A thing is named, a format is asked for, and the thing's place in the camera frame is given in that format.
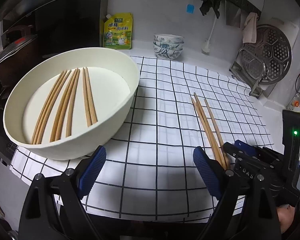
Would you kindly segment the person right hand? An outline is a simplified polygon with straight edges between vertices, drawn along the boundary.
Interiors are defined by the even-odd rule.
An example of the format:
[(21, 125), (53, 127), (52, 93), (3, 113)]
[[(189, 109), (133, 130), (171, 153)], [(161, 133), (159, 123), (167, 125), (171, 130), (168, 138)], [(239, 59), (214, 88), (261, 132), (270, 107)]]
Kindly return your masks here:
[(286, 232), (292, 225), (295, 215), (295, 207), (284, 205), (276, 208), (280, 223), (281, 233)]

